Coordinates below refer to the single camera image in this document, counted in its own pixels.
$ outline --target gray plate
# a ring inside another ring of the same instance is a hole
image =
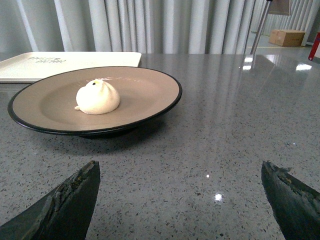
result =
[[[106,114],[75,110],[78,90],[104,79],[120,94],[119,107]],[[110,66],[69,71],[37,81],[9,102],[11,118],[29,129],[58,135],[97,135],[136,127],[173,108],[182,95],[172,76],[147,68]]]

